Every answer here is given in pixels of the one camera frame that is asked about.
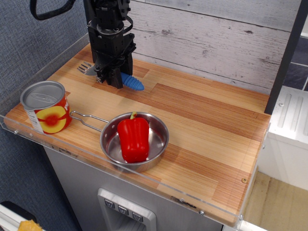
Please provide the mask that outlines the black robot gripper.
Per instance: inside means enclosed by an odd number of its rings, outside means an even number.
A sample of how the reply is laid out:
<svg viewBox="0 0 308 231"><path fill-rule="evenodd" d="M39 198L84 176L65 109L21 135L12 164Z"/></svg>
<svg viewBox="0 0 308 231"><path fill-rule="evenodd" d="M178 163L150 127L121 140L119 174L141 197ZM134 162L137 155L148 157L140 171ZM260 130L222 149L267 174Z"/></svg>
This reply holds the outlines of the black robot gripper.
<svg viewBox="0 0 308 231"><path fill-rule="evenodd" d="M132 52L136 49L134 34L128 33L124 23L119 23L112 29L106 29L95 23L95 36L90 45L94 70L97 77L108 85L123 88L121 72L133 74Z"/></svg>

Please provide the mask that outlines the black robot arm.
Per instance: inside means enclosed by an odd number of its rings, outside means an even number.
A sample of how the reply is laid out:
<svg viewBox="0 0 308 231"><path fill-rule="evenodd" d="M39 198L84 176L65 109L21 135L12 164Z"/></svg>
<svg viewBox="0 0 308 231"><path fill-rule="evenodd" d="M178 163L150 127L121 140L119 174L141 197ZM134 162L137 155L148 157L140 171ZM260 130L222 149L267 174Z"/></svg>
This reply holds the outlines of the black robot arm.
<svg viewBox="0 0 308 231"><path fill-rule="evenodd" d="M132 75L132 53L136 49L129 0L91 0L94 16L88 22L90 47L97 80L117 89L123 87L121 74Z"/></svg>

